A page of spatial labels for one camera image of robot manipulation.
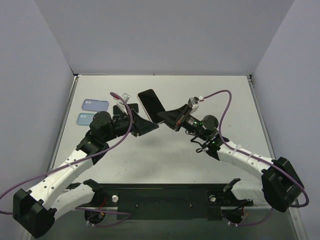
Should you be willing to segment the black smartphone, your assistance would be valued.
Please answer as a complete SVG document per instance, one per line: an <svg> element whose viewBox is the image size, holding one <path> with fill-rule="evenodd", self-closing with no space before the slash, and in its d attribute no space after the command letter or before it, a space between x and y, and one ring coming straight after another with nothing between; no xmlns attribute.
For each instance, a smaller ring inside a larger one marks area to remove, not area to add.
<svg viewBox="0 0 320 240"><path fill-rule="evenodd" d="M131 110L134 110L137 114L139 113L138 103L129 103L128 106ZM114 105L112 110L113 110L114 116L122 115L127 111L125 106L118 106L118 105Z"/></svg>

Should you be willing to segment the phone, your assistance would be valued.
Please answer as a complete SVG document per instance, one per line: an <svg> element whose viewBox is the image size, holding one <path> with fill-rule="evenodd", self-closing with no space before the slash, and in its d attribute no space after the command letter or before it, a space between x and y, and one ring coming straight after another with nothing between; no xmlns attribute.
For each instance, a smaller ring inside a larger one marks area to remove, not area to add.
<svg viewBox="0 0 320 240"><path fill-rule="evenodd" d="M77 117L76 124L78 126L89 126L94 118L93 113L80 113Z"/></svg>
<svg viewBox="0 0 320 240"><path fill-rule="evenodd" d="M165 112L166 110L153 89L138 93L137 98L151 122L161 124L164 121L158 113Z"/></svg>

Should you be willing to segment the lilac phone case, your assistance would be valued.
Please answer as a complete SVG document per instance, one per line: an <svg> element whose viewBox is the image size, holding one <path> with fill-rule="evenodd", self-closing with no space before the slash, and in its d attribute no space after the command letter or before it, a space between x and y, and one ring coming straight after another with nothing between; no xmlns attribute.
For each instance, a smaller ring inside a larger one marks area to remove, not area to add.
<svg viewBox="0 0 320 240"><path fill-rule="evenodd" d="M81 106L81 109L84 111L90 112L100 112L107 111L109 107L109 102L106 100L97 100L97 99L85 99Z"/></svg>

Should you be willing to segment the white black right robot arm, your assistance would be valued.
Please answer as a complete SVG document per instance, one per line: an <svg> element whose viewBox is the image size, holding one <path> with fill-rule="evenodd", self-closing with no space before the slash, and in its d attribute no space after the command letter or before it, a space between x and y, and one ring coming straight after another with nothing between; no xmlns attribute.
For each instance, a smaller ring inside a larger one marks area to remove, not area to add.
<svg viewBox="0 0 320 240"><path fill-rule="evenodd" d="M188 134L204 141L199 152L232 164L257 178L249 182L240 178L230 182L223 192L224 201L230 205L240 200L267 202L273 209L286 212L304 190L293 165L284 157L272 159L252 153L228 138L219 135L218 119L206 115L198 120L191 115L186 104L178 109L162 111L157 115L172 130L184 128Z"/></svg>

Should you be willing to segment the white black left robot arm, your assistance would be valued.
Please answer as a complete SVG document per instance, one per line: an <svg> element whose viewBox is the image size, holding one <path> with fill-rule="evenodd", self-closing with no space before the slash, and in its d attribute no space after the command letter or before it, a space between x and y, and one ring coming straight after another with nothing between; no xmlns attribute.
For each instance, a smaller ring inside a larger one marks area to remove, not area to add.
<svg viewBox="0 0 320 240"><path fill-rule="evenodd" d="M19 189L13 195L13 218L37 239L49 231L58 217L77 206L86 203L99 205L103 193L95 181L82 183L67 194L63 191L111 149L109 141L118 137L124 140L128 134L143 136L158 127L134 110L117 118L112 118L106 111L97 112L89 131L63 164L48 172L41 182L29 190Z"/></svg>

